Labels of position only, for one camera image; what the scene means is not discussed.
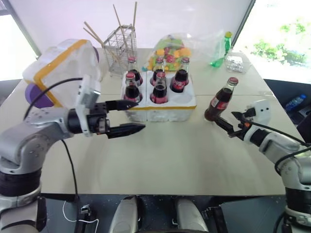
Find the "yellow tape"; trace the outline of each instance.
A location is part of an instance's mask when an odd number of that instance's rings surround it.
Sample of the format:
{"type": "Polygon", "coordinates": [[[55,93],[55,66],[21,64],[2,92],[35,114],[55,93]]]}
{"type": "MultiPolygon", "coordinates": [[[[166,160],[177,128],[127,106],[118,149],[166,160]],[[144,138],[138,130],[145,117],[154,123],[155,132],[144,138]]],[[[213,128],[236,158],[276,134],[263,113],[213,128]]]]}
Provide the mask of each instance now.
{"type": "MultiPolygon", "coordinates": [[[[58,57],[56,57],[52,62],[50,62],[45,67],[43,67],[41,70],[39,70],[34,76],[35,84],[42,91],[45,90],[47,87],[43,84],[42,79],[45,78],[50,72],[52,72],[57,66],[59,66],[59,64],[61,64],[73,51],[80,48],[86,42],[87,40],[78,40],[73,45],[71,45],[66,51],[62,52],[58,57]]],[[[54,103],[55,107],[62,107],[62,104],[57,100],[57,98],[51,92],[48,92],[47,96],[54,103]]]]}
{"type": "Polygon", "coordinates": [[[175,107],[134,107],[131,108],[130,110],[191,110],[191,109],[195,109],[196,106],[189,106],[189,107],[182,107],[182,106],[175,106],[175,107]]]}

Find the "wooden stick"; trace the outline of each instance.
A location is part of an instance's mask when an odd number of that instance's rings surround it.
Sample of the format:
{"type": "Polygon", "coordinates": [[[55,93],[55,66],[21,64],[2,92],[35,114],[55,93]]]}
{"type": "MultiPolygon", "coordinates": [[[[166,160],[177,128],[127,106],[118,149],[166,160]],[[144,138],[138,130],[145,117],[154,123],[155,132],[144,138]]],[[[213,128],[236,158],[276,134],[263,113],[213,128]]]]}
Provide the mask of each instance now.
{"type": "Polygon", "coordinates": [[[98,38],[98,40],[100,41],[101,44],[104,44],[103,41],[101,40],[101,38],[94,32],[94,30],[88,25],[87,22],[84,21],[84,24],[87,26],[87,28],[94,34],[94,36],[96,36],[98,38]]]}
{"type": "Polygon", "coordinates": [[[133,28],[134,28],[134,30],[135,30],[136,10],[137,10],[137,2],[135,2],[135,8],[134,8],[134,19],[133,19],[133,28]]]}
{"type": "Polygon", "coordinates": [[[90,33],[86,28],[83,28],[88,34],[90,34],[98,43],[102,44],[101,41],[96,37],[94,36],[92,33],[90,33]]]}
{"type": "Polygon", "coordinates": [[[118,61],[118,63],[120,64],[120,66],[123,66],[123,68],[125,67],[126,68],[126,65],[121,61],[120,57],[117,56],[113,51],[111,51],[110,49],[108,48],[105,48],[109,53],[110,55],[118,61]]]}
{"type": "Polygon", "coordinates": [[[118,16],[118,13],[117,13],[115,4],[113,4],[113,8],[115,9],[115,13],[116,13],[116,16],[117,16],[117,20],[118,20],[118,23],[119,23],[119,26],[120,26],[120,29],[121,29],[121,33],[122,33],[122,35],[123,35],[123,40],[124,40],[124,44],[125,44],[125,47],[126,47],[126,51],[128,51],[128,47],[127,47],[127,43],[126,43],[126,40],[125,40],[125,35],[124,35],[123,27],[122,27],[122,25],[121,25],[121,23],[120,23],[119,16],[118,16]]]}

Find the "purple lid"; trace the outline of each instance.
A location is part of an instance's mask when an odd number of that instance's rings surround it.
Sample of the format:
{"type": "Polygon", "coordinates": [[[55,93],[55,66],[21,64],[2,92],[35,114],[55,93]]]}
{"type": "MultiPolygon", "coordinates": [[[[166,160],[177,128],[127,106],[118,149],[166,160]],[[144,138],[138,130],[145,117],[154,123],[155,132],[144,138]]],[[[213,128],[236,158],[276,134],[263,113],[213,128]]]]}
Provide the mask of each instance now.
{"type": "MultiPolygon", "coordinates": [[[[25,90],[25,98],[28,103],[31,103],[42,91],[40,88],[34,84],[31,83],[26,87],[25,90]]],[[[37,108],[46,108],[46,107],[52,107],[54,106],[54,103],[50,101],[50,99],[47,97],[47,95],[43,95],[36,103],[35,107],[37,108]]]]}

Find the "white wall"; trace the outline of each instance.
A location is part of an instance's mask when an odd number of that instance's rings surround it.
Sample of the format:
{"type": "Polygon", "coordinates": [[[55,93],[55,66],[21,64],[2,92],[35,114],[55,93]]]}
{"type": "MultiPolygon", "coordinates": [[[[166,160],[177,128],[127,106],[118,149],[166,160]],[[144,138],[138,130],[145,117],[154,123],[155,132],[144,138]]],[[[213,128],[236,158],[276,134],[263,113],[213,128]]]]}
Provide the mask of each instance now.
{"type": "MultiPolygon", "coordinates": [[[[29,34],[43,52],[68,38],[94,41],[82,28],[87,21],[102,38],[118,26],[133,22],[135,0],[10,0],[29,34]]],[[[236,32],[250,0],[138,0],[137,45],[153,48],[166,34],[192,36],[219,30],[236,32]]]]}

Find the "plastic bag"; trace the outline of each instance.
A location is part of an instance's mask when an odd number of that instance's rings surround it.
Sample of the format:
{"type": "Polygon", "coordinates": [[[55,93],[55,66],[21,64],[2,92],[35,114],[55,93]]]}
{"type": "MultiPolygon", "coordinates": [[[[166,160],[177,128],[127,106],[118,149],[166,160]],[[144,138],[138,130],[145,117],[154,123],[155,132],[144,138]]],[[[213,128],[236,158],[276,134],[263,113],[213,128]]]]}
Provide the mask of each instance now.
{"type": "Polygon", "coordinates": [[[220,35],[217,38],[217,46],[215,46],[215,50],[212,56],[212,59],[210,62],[215,62],[221,58],[224,58],[225,56],[225,40],[224,40],[224,35],[220,35]]]}
{"type": "Polygon", "coordinates": [[[181,59],[189,57],[191,61],[203,61],[209,64],[214,59],[216,52],[221,54],[219,50],[220,41],[223,41],[224,32],[200,35],[193,37],[188,33],[172,33],[169,34],[156,44],[152,52],[148,56],[148,61],[142,70],[153,70],[156,65],[157,57],[164,58],[165,71],[177,71],[180,67],[181,59]]]}

